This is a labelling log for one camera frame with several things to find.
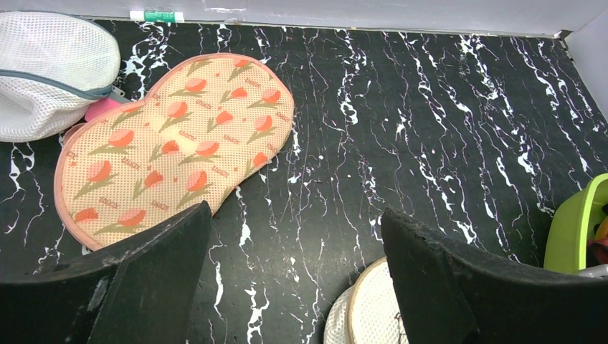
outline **small tube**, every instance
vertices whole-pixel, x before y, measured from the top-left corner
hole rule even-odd
[[[581,277],[606,278],[608,277],[608,264],[598,265],[596,267],[588,267],[579,271]]]
[[[183,23],[183,12],[129,11],[134,22]]]

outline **gray zipper trim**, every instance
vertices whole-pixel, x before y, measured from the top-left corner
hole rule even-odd
[[[63,16],[70,16],[70,17],[72,17],[74,19],[82,20],[82,21],[87,22],[89,24],[95,25],[96,27],[102,29],[108,35],[112,36],[115,39],[115,37],[108,30],[106,30],[104,27],[102,27],[98,23],[95,23],[93,20],[82,18],[81,16],[74,16],[74,15],[71,15],[71,14],[65,14],[65,13],[53,12],[53,11],[31,11],[31,10],[30,11],[0,11],[0,13],[5,13],[5,12],[52,13],[52,14],[60,14],[60,15],[63,15]],[[103,97],[107,97],[110,94],[110,92],[112,92],[112,85],[108,85],[108,86],[102,87],[102,88],[94,88],[94,89],[88,90],[88,91],[83,91],[83,90],[77,89],[76,87],[72,87],[72,86],[69,86],[67,84],[64,84],[63,82],[60,82],[60,81],[49,79],[47,77],[41,77],[39,75],[31,74],[31,73],[28,73],[28,72],[18,72],[18,71],[15,71],[15,70],[2,70],[2,69],[0,69],[0,77],[20,77],[22,79],[28,79],[28,80],[33,80],[33,81],[41,82],[43,84],[57,87],[57,88],[59,88],[61,90],[64,90],[66,92],[70,92],[70,93],[72,93],[74,95],[77,95],[78,97],[81,97],[83,99],[88,99],[88,100],[98,100],[98,99],[101,99]]]
[[[98,100],[103,97],[106,97],[112,92],[112,85],[108,85],[102,88],[94,88],[92,90],[83,91],[79,90],[76,87],[70,86],[68,84],[64,84],[63,82],[56,81],[53,79],[49,79],[48,77],[41,77],[40,75],[35,75],[28,72],[17,72],[15,70],[0,70],[0,77],[18,77],[21,79],[28,79],[36,82],[40,82],[42,84],[51,85],[57,87],[66,92],[72,93],[78,97],[88,99],[88,100]]]

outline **green label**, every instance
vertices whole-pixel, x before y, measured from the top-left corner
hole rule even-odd
[[[143,18],[147,22],[165,22],[165,23],[174,23],[175,22],[175,13],[173,12],[144,12]]]

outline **pink object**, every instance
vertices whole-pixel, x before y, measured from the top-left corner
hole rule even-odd
[[[608,264],[608,238],[587,240],[587,247],[591,249],[595,259],[601,264]]]
[[[87,113],[85,114],[85,120],[87,122],[90,122],[96,117],[99,117],[104,113],[112,110],[113,108],[117,108],[120,105],[121,104],[119,102],[109,97],[98,100],[97,102],[91,104],[89,110],[87,110]]]

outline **tulip pattern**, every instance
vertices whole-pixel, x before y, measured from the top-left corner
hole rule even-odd
[[[186,82],[186,86],[184,86],[183,90],[177,90],[169,95],[169,97],[176,96],[188,96],[188,97],[198,97],[207,93],[204,88],[207,86],[207,81],[203,79],[190,79]]]
[[[91,164],[87,170],[88,182],[76,193],[74,200],[90,193],[91,191],[97,190],[98,188],[113,184],[112,179],[116,177],[117,174],[111,173],[112,165],[110,164],[110,161],[97,161]]]
[[[158,144],[154,146],[154,149],[152,150],[152,155],[150,156],[150,159],[148,159],[148,162],[151,163],[152,161],[155,161],[161,156],[167,156],[178,152],[179,145],[175,140],[170,140],[165,144]]]
[[[186,182],[187,192],[177,203],[175,209],[179,210],[190,201],[209,193],[207,189],[210,186],[213,186],[213,184],[207,183],[207,173],[205,171],[194,171],[192,174],[190,174]]]
[[[95,232],[95,234],[103,233],[126,233],[135,234],[137,229],[142,229],[145,226],[141,222],[146,217],[146,211],[143,209],[129,209],[123,212],[116,223],[103,227]]]
[[[89,152],[90,156],[101,153],[129,154],[129,150],[135,148],[129,145],[133,141],[135,133],[132,130],[119,129],[108,138],[108,143],[101,145]]]
[[[162,182],[164,177],[158,171],[152,171],[146,179],[139,179],[133,188],[133,199],[138,198],[145,190]]]
[[[216,211],[291,131],[291,97],[264,68],[198,59],[85,127],[66,147],[66,224],[107,246],[203,200]]]
[[[117,125],[122,122],[128,120],[131,117],[135,117],[142,112],[143,105],[134,105],[127,107],[123,112],[116,117],[114,122],[112,123],[112,128],[115,128]]]
[[[167,119],[158,132],[161,133],[163,130],[171,127],[172,125],[190,120],[188,116],[192,115],[192,113],[187,111],[188,104],[186,104],[186,102],[174,102],[169,105],[167,108]]]

